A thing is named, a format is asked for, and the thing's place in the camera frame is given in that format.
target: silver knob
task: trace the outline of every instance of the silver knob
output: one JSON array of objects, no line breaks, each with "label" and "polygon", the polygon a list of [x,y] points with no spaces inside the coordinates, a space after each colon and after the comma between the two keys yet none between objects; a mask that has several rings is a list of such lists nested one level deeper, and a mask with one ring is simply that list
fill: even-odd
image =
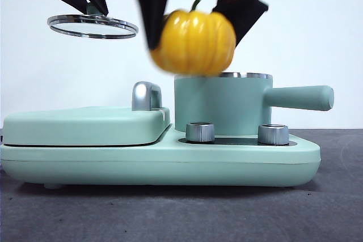
[{"label": "silver knob", "polygon": [[213,142],[214,125],[206,122],[188,123],[185,138],[190,142]]},{"label": "silver knob", "polygon": [[287,145],[289,128],[285,125],[265,124],[259,126],[258,141],[268,145]]}]

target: white wall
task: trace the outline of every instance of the white wall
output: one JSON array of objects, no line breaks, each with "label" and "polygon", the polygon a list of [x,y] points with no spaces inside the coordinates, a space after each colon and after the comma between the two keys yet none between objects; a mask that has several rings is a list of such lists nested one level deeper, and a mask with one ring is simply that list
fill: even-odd
[{"label": "white wall", "polygon": [[[202,0],[209,11],[216,0]],[[327,84],[329,112],[273,110],[291,128],[363,128],[363,0],[263,0],[269,11],[235,51],[230,71],[274,76],[275,87]],[[173,75],[147,53],[137,0],[107,0],[110,16],[141,30],[129,40],[102,41],[48,29],[55,14],[78,13],[59,0],[2,0],[1,121],[10,113],[90,105],[130,105],[138,80],[159,84],[174,111]],[[168,0],[167,11],[193,0]]]}]

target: metal hinge handle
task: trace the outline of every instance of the metal hinge handle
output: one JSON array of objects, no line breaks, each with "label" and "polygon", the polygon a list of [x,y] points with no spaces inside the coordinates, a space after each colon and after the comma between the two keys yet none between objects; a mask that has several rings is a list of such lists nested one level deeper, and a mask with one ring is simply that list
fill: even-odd
[{"label": "metal hinge handle", "polygon": [[151,82],[137,82],[132,90],[132,110],[151,111],[161,108],[161,89]]}]

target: gray tabletop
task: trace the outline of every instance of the gray tabletop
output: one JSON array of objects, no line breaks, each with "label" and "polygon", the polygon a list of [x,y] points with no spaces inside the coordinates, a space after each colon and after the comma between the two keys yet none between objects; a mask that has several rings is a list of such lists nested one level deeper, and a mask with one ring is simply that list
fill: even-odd
[{"label": "gray tabletop", "polygon": [[67,186],[1,171],[4,242],[363,241],[363,130],[293,130],[322,148],[293,188]]}]

